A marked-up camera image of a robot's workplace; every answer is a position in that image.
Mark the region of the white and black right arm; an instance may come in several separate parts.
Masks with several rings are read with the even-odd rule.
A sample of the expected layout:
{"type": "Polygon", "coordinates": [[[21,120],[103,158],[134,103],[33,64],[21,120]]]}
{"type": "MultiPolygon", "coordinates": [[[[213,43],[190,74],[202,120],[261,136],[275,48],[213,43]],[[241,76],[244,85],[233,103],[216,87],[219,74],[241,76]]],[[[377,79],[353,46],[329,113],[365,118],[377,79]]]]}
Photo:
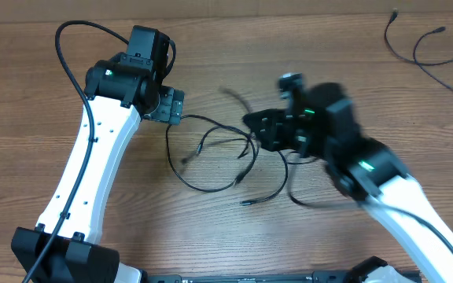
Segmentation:
{"type": "Polygon", "coordinates": [[[242,119],[262,148],[292,149],[325,161],[335,188],[379,222],[429,281],[453,282],[453,232],[406,164],[387,145],[362,134],[341,85],[281,91],[289,98],[287,108],[242,119]]]}

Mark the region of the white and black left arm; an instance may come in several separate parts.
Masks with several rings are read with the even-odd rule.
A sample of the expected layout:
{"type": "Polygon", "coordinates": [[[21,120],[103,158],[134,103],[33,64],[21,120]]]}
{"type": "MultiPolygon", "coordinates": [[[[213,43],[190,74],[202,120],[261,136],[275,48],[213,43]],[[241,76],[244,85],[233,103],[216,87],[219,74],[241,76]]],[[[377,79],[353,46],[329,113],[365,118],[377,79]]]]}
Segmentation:
{"type": "Polygon", "coordinates": [[[145,282],[144,270],[100,246],[120,161],[140,123],[177,125],[184,93],[163,84],[175,61],[164,33],[134,26],[126,50],[98,61],[78,87],[80,129],[53,197],[33,229],[17,228],[11,249],[33,282],[145,282]]]}

